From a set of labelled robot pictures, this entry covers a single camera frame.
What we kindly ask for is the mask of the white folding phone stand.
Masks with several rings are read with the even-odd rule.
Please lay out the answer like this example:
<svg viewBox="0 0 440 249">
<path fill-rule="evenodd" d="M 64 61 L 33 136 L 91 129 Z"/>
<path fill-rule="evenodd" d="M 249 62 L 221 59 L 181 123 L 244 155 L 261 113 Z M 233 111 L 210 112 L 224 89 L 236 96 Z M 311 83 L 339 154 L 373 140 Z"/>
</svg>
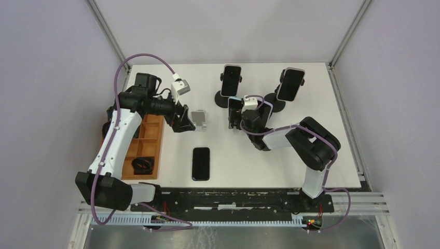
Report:
<svg viewBox="0 0 440 249">
<path fill-rule="evenodd" d="M 191 121 L 195 126 L 195 132 L 204 132 L 208 126 L 208 114 L 203 109 L 192 111 Z"/>
</svg>

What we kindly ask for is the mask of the black phone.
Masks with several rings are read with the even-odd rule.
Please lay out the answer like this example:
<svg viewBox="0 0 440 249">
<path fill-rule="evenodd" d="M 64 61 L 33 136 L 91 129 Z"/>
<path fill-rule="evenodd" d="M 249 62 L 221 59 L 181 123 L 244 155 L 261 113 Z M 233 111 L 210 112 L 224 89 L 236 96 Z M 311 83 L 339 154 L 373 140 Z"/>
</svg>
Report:
<svg viewBox="0 0 440 249">
<path fill-rule="evenodd" d="M 208 181 L 210 179 L 210 149 L 208 147 L 193 149 L 191 178 L 193 181 Z"/>
</svg>

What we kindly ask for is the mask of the light blue case phone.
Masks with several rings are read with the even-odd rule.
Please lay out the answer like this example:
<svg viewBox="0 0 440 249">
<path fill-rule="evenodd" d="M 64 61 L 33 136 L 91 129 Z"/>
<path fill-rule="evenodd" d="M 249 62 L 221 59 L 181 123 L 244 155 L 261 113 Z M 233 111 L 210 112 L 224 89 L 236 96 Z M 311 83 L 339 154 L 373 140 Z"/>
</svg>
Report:
<svg viewBox="0 0 440 249">
<path fill-rule="evenodd" d="M 241 98 L 231 96 L 228 98 L 228 108 L 241 110 L 243 108 L 243 100 Z"/>
</svg>

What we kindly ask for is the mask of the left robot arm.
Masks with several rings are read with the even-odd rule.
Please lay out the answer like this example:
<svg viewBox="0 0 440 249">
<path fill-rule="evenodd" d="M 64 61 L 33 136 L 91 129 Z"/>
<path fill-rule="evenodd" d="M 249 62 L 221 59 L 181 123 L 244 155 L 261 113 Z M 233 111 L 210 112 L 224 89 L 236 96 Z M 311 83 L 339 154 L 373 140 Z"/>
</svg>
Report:
<svg viewBox="0 0 440 249">
<path fill-rule="evenodd" d="M 162 207 L 158 185 L 127 184 L 121 178 L 133 136 L 145 115 L 164 117 L 175 133 L 195 130 L 188 118 L 188 106 L 179 102 L 180 96 L 190 91 L 190 86 L 178 74 L 173 78 L 166 98 L 157 93 L 156 84 L 161 79 L 145 73 L 136 74 L 135 84 L 117 95 L 109 129 L 96 158 L 87 172 L 78 172 L 75 178 L 75 184 L 90 206 L 124 211 L 142 202 L 153 212 Z"/>
</svg>

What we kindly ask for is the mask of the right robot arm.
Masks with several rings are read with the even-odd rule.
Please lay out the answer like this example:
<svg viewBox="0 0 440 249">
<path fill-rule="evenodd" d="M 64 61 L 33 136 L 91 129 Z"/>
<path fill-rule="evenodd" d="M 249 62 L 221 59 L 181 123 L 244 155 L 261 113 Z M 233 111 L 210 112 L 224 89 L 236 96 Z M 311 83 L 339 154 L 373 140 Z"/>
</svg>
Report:
<svg viewBox="0 0 440 249">
<path fill-rule="evenodd" d="M 338 157 L 340 141 L 312 117 L 279 128 L 268 128 L 270 107 L 229 110 L 229 128 L 243 131 L 260 151 L 291 147 L 306 165 L 305 181 L 300 189 L 300 206 L 312 212 L 321 204 L 328 171 Z"/>
</svg>

